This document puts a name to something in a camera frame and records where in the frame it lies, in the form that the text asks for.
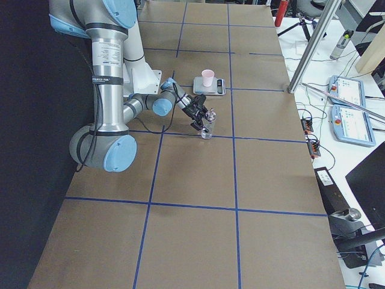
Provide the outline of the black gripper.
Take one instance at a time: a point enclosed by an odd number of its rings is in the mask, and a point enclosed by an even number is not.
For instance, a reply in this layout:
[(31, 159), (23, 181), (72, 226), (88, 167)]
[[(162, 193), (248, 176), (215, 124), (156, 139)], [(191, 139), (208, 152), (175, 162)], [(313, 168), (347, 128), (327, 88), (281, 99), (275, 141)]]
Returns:
[(192, 118), (191, 126), (194, 129), (202, 130), (205, 127), (203, 119), (205, 118), (205, 114), (208, 112), (208, 109), (204, 106), (206, 96), (197, 95), (192, 97), (188, 95), (187, 98), (190, 100), (190, 103), (183, 109), (183, 112)]

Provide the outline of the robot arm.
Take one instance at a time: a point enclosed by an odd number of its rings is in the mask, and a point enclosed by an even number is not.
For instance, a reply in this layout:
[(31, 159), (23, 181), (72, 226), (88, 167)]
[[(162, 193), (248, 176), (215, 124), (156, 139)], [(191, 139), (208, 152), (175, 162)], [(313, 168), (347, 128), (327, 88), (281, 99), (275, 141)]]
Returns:
[(135, 1), (51, 1), (52, 28), (91, 40), (89, 63), (94, 122), (79, 129), (69, 151), (80, 166), (122, 172), (134, 161), (137, 142), (128, 123), (149, 110), (158, 116), (179, 107), (196, 130), (206, 130), (205, 97), (192, 97), (145, 60)]

